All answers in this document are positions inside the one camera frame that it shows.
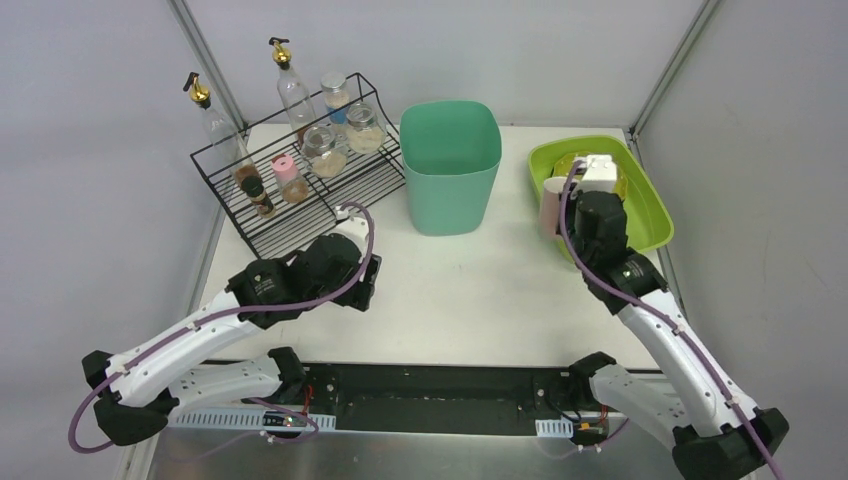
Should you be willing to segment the teal plastic bin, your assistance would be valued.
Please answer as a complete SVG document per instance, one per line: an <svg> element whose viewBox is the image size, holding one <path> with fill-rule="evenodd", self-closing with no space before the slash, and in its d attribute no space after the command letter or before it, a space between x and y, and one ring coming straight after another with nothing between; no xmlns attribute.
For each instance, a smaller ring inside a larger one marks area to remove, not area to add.
<svg viewBox="0 0 848 480"><path fill-rule="evenodd" d="M399 133L414 228L426 236L476 230L502 158L493 112L472 100L420 103L403 112Z"/></svg>

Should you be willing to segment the glass bottle gold spout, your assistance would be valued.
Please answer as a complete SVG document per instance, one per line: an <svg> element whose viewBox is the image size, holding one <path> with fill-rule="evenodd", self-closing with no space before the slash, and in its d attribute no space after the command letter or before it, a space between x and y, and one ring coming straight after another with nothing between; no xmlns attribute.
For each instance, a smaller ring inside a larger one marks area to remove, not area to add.
<svg viewBox="0 0 848 480"><path fill-rule="evenodd" d="M298 146L304 143L304 137L317 120L310 91L292 64L292 53L286 47L288 39L271 37L272 59L278 67L277 91L289 118L292 131L296 134Z"/></svg>

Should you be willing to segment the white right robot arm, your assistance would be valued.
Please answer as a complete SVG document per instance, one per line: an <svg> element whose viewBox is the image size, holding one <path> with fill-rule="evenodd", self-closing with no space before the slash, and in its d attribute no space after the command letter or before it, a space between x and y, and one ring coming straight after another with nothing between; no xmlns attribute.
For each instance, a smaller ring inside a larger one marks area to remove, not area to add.
<svg viewBox="0 0 848 480"><path fill-rule="evenodd" d="M628 247L627 215L612 192L562 194L559 232L592 295L646 348L673 387L671 400L598 352L569 373L580 394L610 407L669 449L686 479L741 479L761 467L784 478L774 455L789 432L720 367L690 328L655 265Z"/></svg>

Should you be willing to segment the glass jar chrome rim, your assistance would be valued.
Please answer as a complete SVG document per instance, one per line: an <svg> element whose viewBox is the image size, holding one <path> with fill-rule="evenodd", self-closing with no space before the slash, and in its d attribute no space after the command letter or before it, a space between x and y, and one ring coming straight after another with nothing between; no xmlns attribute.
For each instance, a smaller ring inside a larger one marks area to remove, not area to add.
<svg viewBox="0 0 848 480"><path fill-rule="evenodd" d="M383 145L387 132L373 106L358 101L347 109L346 136L351 150L359 154L370 154L377 152Z"/></svg>
<svg viewBox="0 0 848 480"><path fill-rule="evenodd" d="M302 152L311 172L324 179L339 175L348 161L346 146L327 125L315 125L304 131Z"/></svg>

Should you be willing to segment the black lid spice jar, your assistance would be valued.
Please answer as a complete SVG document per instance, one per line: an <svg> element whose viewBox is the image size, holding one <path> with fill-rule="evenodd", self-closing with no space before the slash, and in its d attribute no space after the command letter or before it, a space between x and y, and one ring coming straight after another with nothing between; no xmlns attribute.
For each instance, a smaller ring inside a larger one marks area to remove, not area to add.
<svg viewBox="0 0 848 480"><path fill-rule="evenodd" d="M270 218L275 215L275 206L268 196L260 177L245 177L240 184L240 188L248 196L260 217Z"/></svg>

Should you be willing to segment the black wire rack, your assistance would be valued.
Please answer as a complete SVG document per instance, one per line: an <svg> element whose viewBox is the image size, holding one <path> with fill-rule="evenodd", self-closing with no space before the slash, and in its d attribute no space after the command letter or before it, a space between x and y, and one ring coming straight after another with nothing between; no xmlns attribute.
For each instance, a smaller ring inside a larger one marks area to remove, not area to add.
<svg viewBox="0 0 848 480"><path fill-rule="evenodd" d="M190 154L195 169L255 257L281 257L302 248L335 225L335 206L353 201L369 207L404 186L399 131L386 119L378 90L359 72L348 75L347 80L356 92L352 101L364 101L375 107L378 119L388 126L388 133L376 152L351 153L343 170L332 178L323 179L310 171L296 134L277 121L286 115L285 109L241 130L247 136L245 155L256 165L266 192L276 207L276 214L269 219L258 215L232 177L232 164L223 163L213 145L208 144ZM300 203L289 204L279 193L272 172L272 159L280 154L293 157L305 177L308 196Z"/></svg>

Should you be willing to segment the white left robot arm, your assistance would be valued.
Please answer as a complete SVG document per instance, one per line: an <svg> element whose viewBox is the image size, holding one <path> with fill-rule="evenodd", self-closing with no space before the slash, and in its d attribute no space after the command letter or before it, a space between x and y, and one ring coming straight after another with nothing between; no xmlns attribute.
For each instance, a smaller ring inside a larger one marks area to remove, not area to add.
<svg viewBox="0 0 848 480"><path fill-rule="evenodd" d="M290 347L228 365L203 363L326 303L366 311L381 262L374 243L373 219L344 212L306 249L249 263L206 305L155 338L119 354L95 350L86 355L82 366L91 392L72 418L72 448L87 450L76 433L88 407L108 445L129 446L197 409L296 398L306 378Z"/></svg>

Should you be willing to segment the glass bottle brown contents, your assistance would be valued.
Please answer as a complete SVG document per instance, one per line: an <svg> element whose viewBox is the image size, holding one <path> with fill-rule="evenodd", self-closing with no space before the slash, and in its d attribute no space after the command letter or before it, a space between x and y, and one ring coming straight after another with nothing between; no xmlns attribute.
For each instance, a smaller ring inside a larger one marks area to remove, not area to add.
<svg viewBox="0 0 848 480"><path fill-rule="evenodd" d="M190 100L201 111L201 123L212 144L217 161L226 166L235 185L242 189L245 178L256 177L260 174L255 163L248 154L247 146L237 126L224 113L212 105L211 91L199 82L199 74L190 72L183 86Z"/></svg>

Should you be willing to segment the silver lid blue shaker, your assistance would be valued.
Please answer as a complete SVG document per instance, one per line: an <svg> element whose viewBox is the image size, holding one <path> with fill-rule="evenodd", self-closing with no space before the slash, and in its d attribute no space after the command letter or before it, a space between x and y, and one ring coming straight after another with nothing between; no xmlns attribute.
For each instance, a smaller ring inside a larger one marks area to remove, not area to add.
<svg viewBox="0 0 848 480"><path fill-rule="evenodd" d="M330 122L342 126L346 122L346 109L350 103L346 76L339 72L327 72L321 77L321 88Z"/></svg>

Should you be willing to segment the pink lid spice jar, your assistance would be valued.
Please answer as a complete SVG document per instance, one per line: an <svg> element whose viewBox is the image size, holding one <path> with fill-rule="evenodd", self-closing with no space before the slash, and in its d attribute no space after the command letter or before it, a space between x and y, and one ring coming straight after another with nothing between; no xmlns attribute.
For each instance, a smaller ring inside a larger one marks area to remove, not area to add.
<svg viewBox="0 0 848 480"><path fill-rule="evenodd" d="M284 202L298 204L308 198L309 185L292 156L288 154L277 155L271 160L271 167Z"/></svg>

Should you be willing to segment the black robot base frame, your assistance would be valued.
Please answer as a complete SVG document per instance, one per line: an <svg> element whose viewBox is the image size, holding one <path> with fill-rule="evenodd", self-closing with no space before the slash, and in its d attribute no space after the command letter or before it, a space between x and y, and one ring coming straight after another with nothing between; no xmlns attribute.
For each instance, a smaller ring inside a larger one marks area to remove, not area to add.
<svg viewBox="0 0 848 480"><path fill-rule="evenodd" d="M602 408L566 368L307 363L267 396L335 418L341 431L530 436L539 420L587 422Z"/></svg>

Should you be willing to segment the pink white mug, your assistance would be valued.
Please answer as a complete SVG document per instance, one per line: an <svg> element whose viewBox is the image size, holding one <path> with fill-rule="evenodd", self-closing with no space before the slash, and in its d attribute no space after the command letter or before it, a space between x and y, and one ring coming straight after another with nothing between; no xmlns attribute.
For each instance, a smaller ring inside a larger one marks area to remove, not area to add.
<svg viewBox="0 0 848 480"><path fill-rule="evenodd" d="M555 176L542 183L538 223L545 238L555 239L559 235L561 195L566 189L566 181L566 177Z"/></svg>

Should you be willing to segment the green dotted small plate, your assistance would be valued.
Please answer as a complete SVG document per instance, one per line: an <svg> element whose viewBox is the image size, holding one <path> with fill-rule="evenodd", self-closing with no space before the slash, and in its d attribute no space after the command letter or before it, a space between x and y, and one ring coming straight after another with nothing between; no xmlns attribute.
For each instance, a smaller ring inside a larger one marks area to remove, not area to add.
<svg viewBox="0 0 848 480"><path fill-rule="evenodd" d="M576 172L574 181L580 183L587 172L592 185L600 185L622 200L626 198L628 180L623 167L612 154L578 151L563 155L551 167L550 177L566 177L576 160L585 162Z"/></svg>

